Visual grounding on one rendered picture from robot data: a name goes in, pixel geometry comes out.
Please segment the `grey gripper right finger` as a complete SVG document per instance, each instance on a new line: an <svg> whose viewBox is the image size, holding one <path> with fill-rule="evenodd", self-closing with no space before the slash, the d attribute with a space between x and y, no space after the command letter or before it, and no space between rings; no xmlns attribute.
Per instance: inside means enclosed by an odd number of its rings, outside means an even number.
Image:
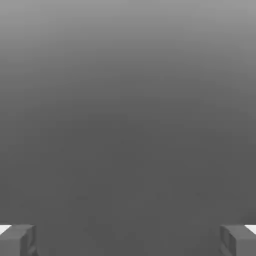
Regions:
<svg viewBox="0 0 256 256"><path fill-rule="evenodd" d="M221 225L219 256L256 256L256 224Z"/></svg>

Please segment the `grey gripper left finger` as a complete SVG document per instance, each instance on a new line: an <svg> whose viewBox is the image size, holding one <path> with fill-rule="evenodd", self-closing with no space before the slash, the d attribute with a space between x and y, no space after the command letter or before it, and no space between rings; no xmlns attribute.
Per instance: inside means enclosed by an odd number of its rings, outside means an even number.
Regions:
<svg viewBox="0 0 256 256"><path fill-rule="evenodd" d="M38 256L37 227L0 224L0 256Z"/></svg>

